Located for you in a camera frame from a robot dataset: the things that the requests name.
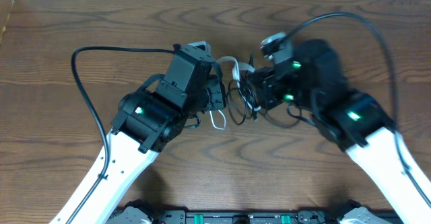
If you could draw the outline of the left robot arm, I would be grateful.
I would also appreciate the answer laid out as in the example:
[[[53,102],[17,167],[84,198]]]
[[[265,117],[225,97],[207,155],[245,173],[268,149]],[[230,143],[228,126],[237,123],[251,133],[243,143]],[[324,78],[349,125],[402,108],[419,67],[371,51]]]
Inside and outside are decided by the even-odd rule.
[[[226,107],[222,71],[205,42],[176,44],[165,74],[148,78],[119,103],[105,131],[77,74],[75,82],[102,136],[103,147],[89,172],[52,220],[53,223],[105,223],[120,200],[167,143],[188,128],[187,120]]]

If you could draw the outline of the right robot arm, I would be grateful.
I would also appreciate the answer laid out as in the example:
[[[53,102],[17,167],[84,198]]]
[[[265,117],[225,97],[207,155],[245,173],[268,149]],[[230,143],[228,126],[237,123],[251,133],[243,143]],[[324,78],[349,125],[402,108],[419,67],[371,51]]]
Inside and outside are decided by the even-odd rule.
[[[367,173],[404,223],[429,223],[429,179],[395,119],[371,95],[349,85],[329,43],[315,39],[293,46],[285,38],[268,38],[261,50],[273,62],[251,74],[261,107],[286,103],[309,111],[307,123]]]

